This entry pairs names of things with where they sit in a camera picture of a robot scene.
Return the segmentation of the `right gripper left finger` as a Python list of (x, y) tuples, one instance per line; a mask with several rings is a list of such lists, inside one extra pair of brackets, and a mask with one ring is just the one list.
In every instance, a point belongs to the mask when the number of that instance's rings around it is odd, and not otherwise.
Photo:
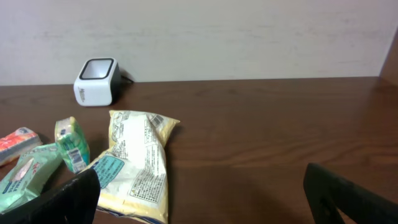
[(1, 224), (92, 223), (100, 182), (93, 169), (87, 169), (63, 186), (1, 215)]

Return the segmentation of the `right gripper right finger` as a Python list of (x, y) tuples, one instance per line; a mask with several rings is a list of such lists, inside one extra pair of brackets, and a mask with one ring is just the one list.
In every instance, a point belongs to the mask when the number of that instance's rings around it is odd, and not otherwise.
[(303, 189), (315, 223), (397, 223), (397, 204), (316, 163), (307, 165)]

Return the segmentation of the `teal Kleenex tissue pack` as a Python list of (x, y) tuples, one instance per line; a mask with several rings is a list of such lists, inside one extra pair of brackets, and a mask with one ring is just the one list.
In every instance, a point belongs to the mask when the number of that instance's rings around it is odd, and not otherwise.
[(90, 163), (90, 148), (74, 117), (55, 123), (55, 143), (68, 169), (74, 174), (82, 171)]

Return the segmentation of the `mint green wet wipes pack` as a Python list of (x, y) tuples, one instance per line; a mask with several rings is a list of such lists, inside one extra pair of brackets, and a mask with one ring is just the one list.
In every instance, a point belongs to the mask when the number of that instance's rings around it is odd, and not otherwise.
[(38, 197), (62, 161), (54, 143), (35, 147), (21, 155), (16, 166), (1, 180), (1, 213)]

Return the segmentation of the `cream yellow snack bag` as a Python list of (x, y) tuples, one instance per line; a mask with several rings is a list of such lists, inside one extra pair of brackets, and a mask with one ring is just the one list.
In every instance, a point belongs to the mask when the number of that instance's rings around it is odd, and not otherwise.
[(168, 222), (164, 147), (177, 119), (156, 113), (111, 110), (109, 147), (89, 165), (97, 173), (97, 209), (143, 223)]

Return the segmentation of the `orange Kleenex tissue pack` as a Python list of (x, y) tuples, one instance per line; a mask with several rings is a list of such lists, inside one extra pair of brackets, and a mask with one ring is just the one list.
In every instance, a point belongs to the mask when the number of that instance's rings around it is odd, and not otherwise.
[(1, 138), (1, 166), (41, 145), (42, 141), (37, 133), (26, 127), (18, 128), (13, 133)]

